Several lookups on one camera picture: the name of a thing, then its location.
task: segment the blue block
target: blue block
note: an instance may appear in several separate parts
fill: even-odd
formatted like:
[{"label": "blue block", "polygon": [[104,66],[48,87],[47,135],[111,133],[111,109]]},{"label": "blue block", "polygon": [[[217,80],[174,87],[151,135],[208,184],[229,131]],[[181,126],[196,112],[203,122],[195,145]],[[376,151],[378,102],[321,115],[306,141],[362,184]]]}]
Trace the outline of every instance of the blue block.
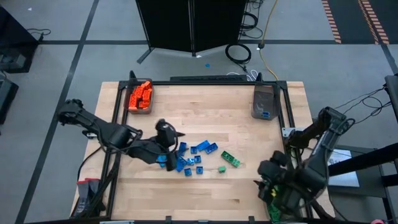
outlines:
[{"label": "blue block", "polygon": [[206,140],[206,141],[200,143],[199,145],[197,145],[197,149],[200,152],[200,151],[206,149],[209,145],[210,145],[209,141]]},{"label": "blue block", "polygon": [[201,157],[195,156],[195,163],[200,163],[200,162],[201,162]]},{"label": "blue block", "polygon": [[188,165],[190,165],[190,166],[194,165],[194,163],[195,163],[194,158],[188,158],[188,159],[187,159],[187,163],[188,163]]},{"label": "blue block", "polygon": [[218,146],[216,143],[211,144],[209,147],[206,148],[206,153],[210,154],[212,152],[214,152],[215,150],[218,149]]},{"label": "blue block", "polygon": [[188,168],[188,169],[185,169],[184,170],[184,173],[185,173],[185,176],[191,176],[192,175],[192,171],[191,171],[191,168]]},{"label": "blue block", "polygon": [[164,162],[164,163],[159,163],[160,167],[165,167],[166,166],[166,163],[165,163],[166,160],[167,160],[166,155],[159,155],[157,157],[157,162]]},{"label": "blue block", "polygon": [[198,153],[198,149],[196,146],[191,146],[191,154],[196,154]]},{"label": "blue block", "polygon": [[197,174],[203,174],[203,167],[197,167]]},{"label": "blue block", "polygon": [[182,157],[178,157],[177,159],[177,168],[175,169],[177,172],[181,172],[181,170],[184,169],[185,165],[187,165],[187,162],[185,159],[182,159]]},{"label": "blue block", "polygon": [[178,149],[178,155],[179,156],[184,156],[186,150],[187,150],[187,143],[181,142],[180,143],[180,147]]}]

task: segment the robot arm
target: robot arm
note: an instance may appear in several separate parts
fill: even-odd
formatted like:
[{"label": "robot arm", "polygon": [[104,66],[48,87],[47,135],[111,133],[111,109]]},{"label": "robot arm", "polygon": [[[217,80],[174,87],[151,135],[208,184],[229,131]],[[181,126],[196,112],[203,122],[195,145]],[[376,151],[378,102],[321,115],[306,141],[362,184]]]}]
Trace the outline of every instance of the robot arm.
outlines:
[{"label": "robot arm", "polygon": [[279,210],[295,214],[301,198],[312,200],[327,185],[327,161],[340,136],[352,126],[346,116],[333,108],[324,108],[318,119],[303,131],[292,131],[285,141],[288,151],[305,149],[311,139],[320,136],[310,157],[295,170],[281,168],[287,164],[287,156],[275,151],[269,161],[262,161],[257,172],[262,177],[259,197],[273,203]]},{"label": "robot arm", "polygon": [[142,131],[128,125],[108,123],[91,114],[83,108],[80,100],[67,100],[58,110],[57,119],[62,124],[75,124],[86,128],[98,137],[99,143],[106,147],[106,152],[121,152],[133,158],[143,160],[148,164],[156,162],[159,155],[166,155],[167,171],[174,170],[177,166],[175,150],[169,147],[178,144],[176,130],[161,119],[156,124],[157,135],[149,139],[141,139]]}]

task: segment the gray container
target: gray container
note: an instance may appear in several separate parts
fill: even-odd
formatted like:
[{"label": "gray container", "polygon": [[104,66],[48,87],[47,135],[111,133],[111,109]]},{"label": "gray container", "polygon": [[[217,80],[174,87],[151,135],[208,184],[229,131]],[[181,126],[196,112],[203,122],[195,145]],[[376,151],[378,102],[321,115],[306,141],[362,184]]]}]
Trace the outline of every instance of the gray container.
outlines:
[{"label": "gray container", "polygon": [[280,113],[280,87],[277,84],[254,86],[251,116],[257,119],[272,120]]}]

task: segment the orange lego brick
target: orange lego brick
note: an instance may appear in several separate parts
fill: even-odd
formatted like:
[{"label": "orange lego brick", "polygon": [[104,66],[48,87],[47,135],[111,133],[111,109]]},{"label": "orange lego brick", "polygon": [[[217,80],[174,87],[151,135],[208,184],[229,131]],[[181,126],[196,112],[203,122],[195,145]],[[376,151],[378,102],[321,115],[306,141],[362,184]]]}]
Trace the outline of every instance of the orange lego brick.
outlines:
[{"label": "orange lego brick", "polygon": [[152,89],[150,90],[145,90],[144,93],[142,94],[142,99],[143,100],[150,100],[150,94],[152,92]]},{"label": "orange lego brick", "polygon": [[145,108],[145,107],[148,107],[148,106],[143,101],[141,101],[141,102],[139,102],[138,107],[139,108]]},{"label": "orange lego brick", "polygon": [[145,90],[149,89],[152,85],[150,83],[150,81],[146,81],[145,83],[143,83],[141,85]]},{"label": "orange lego brick", "polygon": [[144,88],[139,86],[139,87],[136,88],[136,90],[137,90],[136,91],[136,96],[137,96],[137,99],[139,99],[139,98],[142,97],[142,93],[144,92]]},{"label": "orange lego brick", "polygon": [[130,102],[129,102],[129,108],[135,107],[135,106],[137,106],[137,98],[134,95],[131,95]]},{"label": "orange lego brick", "polygon": [[144,100],[144,105],[149,106],[150,105],[150,100]]}]

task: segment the wooden table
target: wooden table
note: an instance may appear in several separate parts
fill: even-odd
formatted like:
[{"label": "wooden table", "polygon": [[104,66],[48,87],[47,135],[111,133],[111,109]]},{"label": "wooden table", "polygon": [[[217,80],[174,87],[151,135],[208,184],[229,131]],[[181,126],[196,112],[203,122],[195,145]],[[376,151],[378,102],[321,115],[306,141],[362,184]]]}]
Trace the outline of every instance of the wooden table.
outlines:
[{"label": "wooden table", "polygon": [[[95,115],[111,121],[118,82],[104,82],[98,98]],[[290,102],[296,127],[312,123],[307,97],[302,82],[288,82]],[[142,129],[144,138],[156,135],[155,123],[165,118],[177,131],[186,136],[180,141],[189,146],[209,140],[219,149],[209,155],[202,152],[202,175],[193,169],[191,177],[183,171],[167,172],[158,164],[148,165],[139,159],[122,156],[113,220],[269,220],[266,206],[258,197],[253,180],[259,163],[269,159],[274,150],[283,151],[278,119],[264,121],[251,117],[253,86],[155,86],[152,113],[129,114],[127,124]],[[281,96],[286,126],[287,112]],[[97,140],[88,141],[85,156],[98,148]],[[241,161],[234,168],[221,158],[228,151]],[[104,153],[97,153],[81,170],[80,179],[100,178]],[[219,166],[226,166],[224,174]],[[109,189],[103,202],[109,197]],[[330,214],[335,215],[327,190],[318,202]]]}]

